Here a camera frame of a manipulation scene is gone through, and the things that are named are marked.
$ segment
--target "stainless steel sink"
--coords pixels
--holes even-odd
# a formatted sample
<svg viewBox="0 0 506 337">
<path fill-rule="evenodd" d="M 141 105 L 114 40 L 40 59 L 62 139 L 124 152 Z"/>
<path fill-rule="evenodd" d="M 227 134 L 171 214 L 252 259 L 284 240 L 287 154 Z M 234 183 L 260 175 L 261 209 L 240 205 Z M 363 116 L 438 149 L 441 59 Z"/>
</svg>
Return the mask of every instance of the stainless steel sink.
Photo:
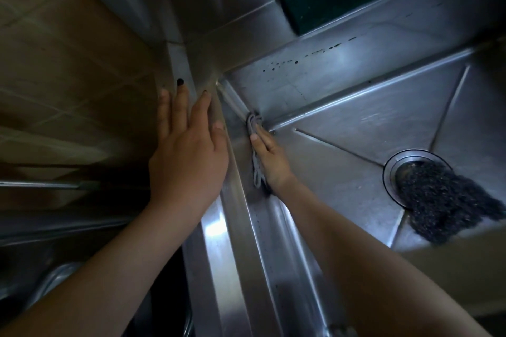
<svg viewBox="0 0 506 337">
<path fill-rule="evenodd" d="M 125 1 L 111 9 L 145 40 L 153 32 L 129 8 L 143 1 L 142 16 L 160 23 L 158 85 L 183 78 L 193 98 L 213 90 L 212 118 L 225 119 L 230 138 L 222 192 L 183 245 L 197 336 L 348 326 L 287 208 L 253 186 L 250 111 L 332 208 L 471 314 L 506 310 L 504 224 L 483 221 L 434 248 L 383 184 L 393 156 L 422 150 L 506 200 L 505 0 L 376 0 L 302 37 L 276 0 Z"/>
</svg>

